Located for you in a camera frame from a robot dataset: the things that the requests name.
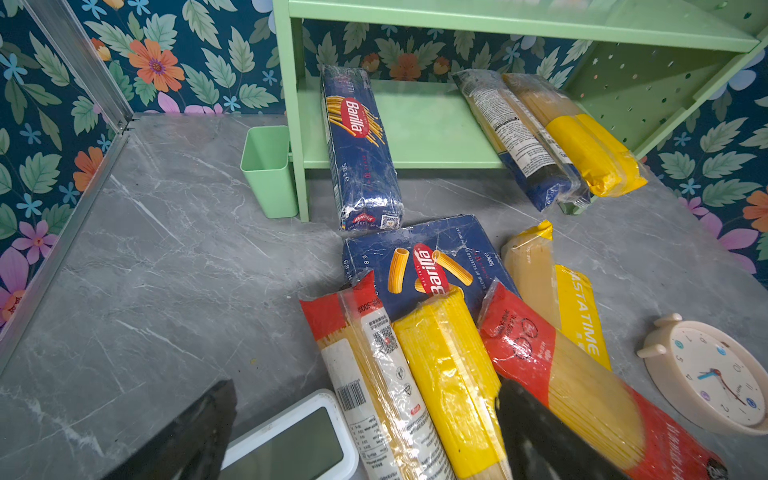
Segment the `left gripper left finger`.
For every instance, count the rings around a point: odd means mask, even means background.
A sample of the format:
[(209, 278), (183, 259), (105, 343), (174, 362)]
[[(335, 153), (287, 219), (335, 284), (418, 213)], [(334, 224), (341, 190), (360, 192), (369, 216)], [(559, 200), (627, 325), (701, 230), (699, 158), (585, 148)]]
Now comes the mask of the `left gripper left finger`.
[(107, 479), (216, 479), (236, 417), (231, 379), (220, 380), (110, 471)]

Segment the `yellow spaghetti bag long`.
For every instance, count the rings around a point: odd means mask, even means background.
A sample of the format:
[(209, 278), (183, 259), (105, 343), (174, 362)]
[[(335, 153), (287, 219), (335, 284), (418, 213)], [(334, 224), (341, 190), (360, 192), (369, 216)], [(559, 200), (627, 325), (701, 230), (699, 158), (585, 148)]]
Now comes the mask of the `yellow spaghetti bag long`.
[(420, 303), (394, 332), (456, 477), (510, 479), (495, 410), (501, 383), (462, 291)]

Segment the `yellow-banded spaghetti bag barcode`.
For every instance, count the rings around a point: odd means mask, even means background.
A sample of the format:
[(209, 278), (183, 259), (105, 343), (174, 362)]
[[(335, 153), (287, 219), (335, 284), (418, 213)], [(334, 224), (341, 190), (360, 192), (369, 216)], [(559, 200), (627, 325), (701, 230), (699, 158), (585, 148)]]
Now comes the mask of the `yellow-banded spaghetti bag barcode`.
[(620, 197), (647, 184), (631, 151), (549, 81), (521, 73), (503, 79), (564, 150), (592, 194)]

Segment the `blue Barilla spaghetti box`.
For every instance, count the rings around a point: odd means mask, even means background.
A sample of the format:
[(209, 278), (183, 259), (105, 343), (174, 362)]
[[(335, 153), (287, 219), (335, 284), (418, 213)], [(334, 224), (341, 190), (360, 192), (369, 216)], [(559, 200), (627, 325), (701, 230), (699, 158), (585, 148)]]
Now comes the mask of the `blue Barilla spaghetti box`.
[(340, 228), (394, 230), (404, 205), (367, 72), (323, 65), (322, 111)]

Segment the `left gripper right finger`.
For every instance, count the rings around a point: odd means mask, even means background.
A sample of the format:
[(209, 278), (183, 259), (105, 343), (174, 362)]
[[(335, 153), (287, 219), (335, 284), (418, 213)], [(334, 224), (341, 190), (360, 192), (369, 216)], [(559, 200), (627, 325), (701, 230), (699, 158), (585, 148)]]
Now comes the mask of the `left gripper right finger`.
[(496, 413), (515, 479), (627, 477), (516, 381), (501, 383)]

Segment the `clear spaghetti bag blue end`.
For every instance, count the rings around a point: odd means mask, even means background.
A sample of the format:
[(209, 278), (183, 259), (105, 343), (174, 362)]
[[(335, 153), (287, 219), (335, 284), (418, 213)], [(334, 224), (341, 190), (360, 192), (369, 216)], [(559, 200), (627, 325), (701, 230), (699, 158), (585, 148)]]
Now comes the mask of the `clear spaghetti bag blue end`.
[(499, 73), (464, 69), (452, 79), (500, 161), (538, 211), (555, 203), (590, 205), (590, 189), (576, 166)]

